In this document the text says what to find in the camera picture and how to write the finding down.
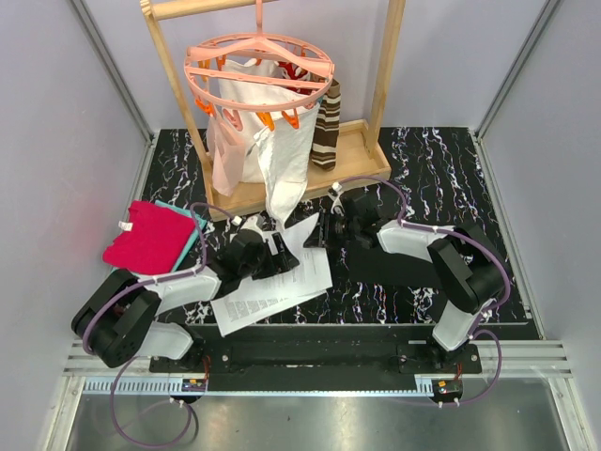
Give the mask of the white signature form sheet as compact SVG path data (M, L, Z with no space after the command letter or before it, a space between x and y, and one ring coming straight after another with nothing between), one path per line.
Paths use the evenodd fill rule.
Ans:
M267 287L278 298L316 294L332 286L331 270L324 248L305 248L304 243L316 228L318 214L282 232L285 245L300 262L295 269L270 278Z

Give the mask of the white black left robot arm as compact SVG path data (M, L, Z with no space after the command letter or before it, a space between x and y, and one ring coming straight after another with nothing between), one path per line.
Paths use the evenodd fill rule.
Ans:
M203 350L186 327L158 322L158 315L186 303L221 299L246 279L269 279L300 264L281 233L245 225L206 264L156 276L136 276L125 269L110 273L70 327L84 351L109 368L146 352L191 372L201 365Z

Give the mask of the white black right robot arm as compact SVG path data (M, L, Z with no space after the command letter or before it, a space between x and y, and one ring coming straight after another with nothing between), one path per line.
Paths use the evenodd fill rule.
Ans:
M473 222L433 226L399 220L363 194L342 194L322 210L306 248L344 247L359 253L356 273L378 285L432 287L446 297L427 342L426 361L447 372L473 335L485 307L508 297L501 255Z

